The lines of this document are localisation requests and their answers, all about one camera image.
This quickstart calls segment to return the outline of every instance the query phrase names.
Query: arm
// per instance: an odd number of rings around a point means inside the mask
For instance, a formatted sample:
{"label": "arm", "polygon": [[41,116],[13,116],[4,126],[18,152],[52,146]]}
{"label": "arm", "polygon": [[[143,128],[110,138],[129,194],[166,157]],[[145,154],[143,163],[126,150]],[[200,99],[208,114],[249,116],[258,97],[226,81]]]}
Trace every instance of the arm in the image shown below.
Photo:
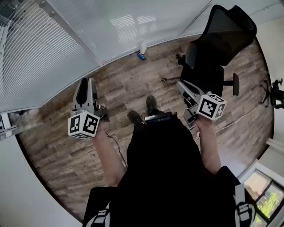
{"label": "arm", "polygon": [[125,168],[106,135],[103,122],[99,124],[93,143],[102,163],[107,185],[117,186],[125,174]]}
{"label": "arm", "polygon": [[203,165],[216,174],[221,168],[217,138],[213,121],[199,115],[196,124],[200,131],[200,148]]}

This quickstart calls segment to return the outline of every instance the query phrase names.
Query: white wall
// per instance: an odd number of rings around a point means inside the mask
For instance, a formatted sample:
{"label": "white wall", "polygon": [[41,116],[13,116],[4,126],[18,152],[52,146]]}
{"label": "white wall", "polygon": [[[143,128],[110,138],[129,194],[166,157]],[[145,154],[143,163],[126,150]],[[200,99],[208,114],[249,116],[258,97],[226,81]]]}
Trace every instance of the white wall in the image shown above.
{"label": "white wall", "polygon": [[[257,27],[257,38],[264,53],[271,81],[284,80],[284,17]],[[284,83],[279,87],[284,90]],[[274,139],[284,139],[284,109],[274,111]]]}
{"label": "white wall", "polygon": [[82,226],[39,182],[15,136],[0,141],[0,226]]}
{"label": "white wall", "polygon": [[284,153],[272,146],[259,159],[259,163],[284,178]]}

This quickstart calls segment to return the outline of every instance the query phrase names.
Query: black sneaker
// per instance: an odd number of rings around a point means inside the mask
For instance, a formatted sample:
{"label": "black sneaker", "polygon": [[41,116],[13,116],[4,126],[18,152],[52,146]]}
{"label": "black sneaker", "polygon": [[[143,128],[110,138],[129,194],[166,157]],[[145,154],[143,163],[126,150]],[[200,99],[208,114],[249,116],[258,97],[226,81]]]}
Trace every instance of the black sneaker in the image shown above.
{"label": "black sneaker", "polygon": [[157,102],[156,102],[156,99],[153,95],[150,95],[150,96],[147,97],[146,105],[147,105],[147,109],[148,109],[148,114],[150,114],[151,111],[153,111],[154,109],[157,108]]}
{"label": "black sneaker", "polygon": [[144,124],[140,115],[134,110],[129,111],[127,116],[132,124]]}

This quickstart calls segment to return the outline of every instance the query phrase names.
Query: backpack strap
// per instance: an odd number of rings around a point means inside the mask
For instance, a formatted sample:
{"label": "backpack strap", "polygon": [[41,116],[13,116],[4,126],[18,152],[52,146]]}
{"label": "backpack strap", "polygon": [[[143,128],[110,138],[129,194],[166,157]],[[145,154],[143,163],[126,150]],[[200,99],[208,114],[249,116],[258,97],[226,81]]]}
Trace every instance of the backpack strap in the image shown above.
{"label": "backpack strap", "polygon": [[235,223],[236,227],[249,227],[254,221],[255,210],[251,204],[245,202],[245,186],[235,186]]}
{"label": "backpack strap", "polygon": [[109,227],[110,226],[110,211],[109,205],[105,209],[98,211],[98,214],[95,216],[91,227]]}

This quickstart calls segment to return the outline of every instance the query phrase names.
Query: black cable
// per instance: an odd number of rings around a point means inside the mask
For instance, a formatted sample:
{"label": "black cable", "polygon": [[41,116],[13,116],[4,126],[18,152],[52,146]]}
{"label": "black cable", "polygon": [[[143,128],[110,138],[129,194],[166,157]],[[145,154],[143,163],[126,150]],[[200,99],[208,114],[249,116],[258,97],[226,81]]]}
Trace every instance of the black cable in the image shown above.
{"label": "black cable", "polygon": [[[114,138],[113,138],[112,136],[110,136],[109,134],[106,133],[106,135],[107,135],[107,137],[114,139]],[[126,164],[126,162],[125,162],[125,159],[124,159],[123,155],[122,155],[121,152],[120,152],[120,146],[119,146],[118,142],[116,141],[116,139],[114,139],[114,141],[115,141],[116,144],[117,144],[118,152],[119,152],[119,154],[120,154],[120,156],[121,156],[121,158],[122,158],[122,160],[123,160],[123,162],[124,162],[124,164],[125,164],[125,167],[126,167],[126,169],[128,169],[127,164]]]}

